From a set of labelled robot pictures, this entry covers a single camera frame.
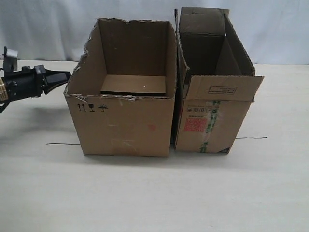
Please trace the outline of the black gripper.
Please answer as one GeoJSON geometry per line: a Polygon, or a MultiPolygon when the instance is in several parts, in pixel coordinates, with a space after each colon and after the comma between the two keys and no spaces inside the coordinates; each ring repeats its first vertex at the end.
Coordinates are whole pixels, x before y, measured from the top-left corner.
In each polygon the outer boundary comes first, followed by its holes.
{"type": "Polygon", "coordinates": [[[26,98],[40,97],[50,93],[57,87],[68,82],[71,73],[69,71],[53,71],[45,69],[43,65],[23,66],[21,71],[5,72],[4,83],[9,100],[22,100],[26,98]]]}

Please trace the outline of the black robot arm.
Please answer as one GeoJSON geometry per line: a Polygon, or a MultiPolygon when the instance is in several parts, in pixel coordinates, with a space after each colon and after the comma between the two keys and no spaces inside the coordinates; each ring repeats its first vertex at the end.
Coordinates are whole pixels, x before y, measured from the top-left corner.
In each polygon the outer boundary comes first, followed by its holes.
{"type": "Polygon", "coordinates": [[[0,111],[15,101],[39,98],[55,88],[66,84],[71,76],[69,71],[54,71],[46,69],[44,65],[34,67],[23,66],[17,69],[18,51],[3,48],[3,65],[0,78],[0,111]]]}

